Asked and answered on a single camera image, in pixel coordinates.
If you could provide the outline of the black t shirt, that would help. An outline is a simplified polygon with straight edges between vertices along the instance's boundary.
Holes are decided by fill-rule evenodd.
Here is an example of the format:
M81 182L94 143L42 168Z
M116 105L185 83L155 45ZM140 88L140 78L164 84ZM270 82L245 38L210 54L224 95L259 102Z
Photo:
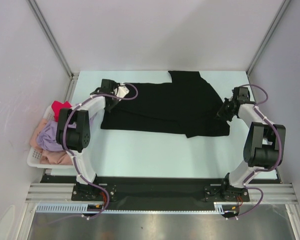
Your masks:
M223 105L197 71L169 71L168 83L132 83L126 100L104 113L106 130L182 134L187 138L223 137L230 126L217 117Z

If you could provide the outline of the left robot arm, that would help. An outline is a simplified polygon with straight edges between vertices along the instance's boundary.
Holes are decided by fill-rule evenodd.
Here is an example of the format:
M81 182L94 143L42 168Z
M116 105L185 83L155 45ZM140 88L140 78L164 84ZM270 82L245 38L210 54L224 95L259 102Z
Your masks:
M91 165L87 148L92 146L94 117L103 110L114 108L128 93L125 84L103 79L101 86L88 99L73 107L62 107L59 111L55 139L70 157L76 171L72 200L93 201L101 195L103 201L107 201L106 190L95 182L97 174Z

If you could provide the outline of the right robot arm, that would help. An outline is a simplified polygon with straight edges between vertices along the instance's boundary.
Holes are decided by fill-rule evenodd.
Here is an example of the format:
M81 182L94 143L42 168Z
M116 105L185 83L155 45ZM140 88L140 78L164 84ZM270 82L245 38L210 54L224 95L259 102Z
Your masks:
M275 170L283 161L286 128L269 120L251 100L247 85L235 87L233 96L225 98L217 113L221 120L232 121L237 117L249 127L243 148L243 161L223 178L220 197L235 201L248 194L247 187L259 173Z

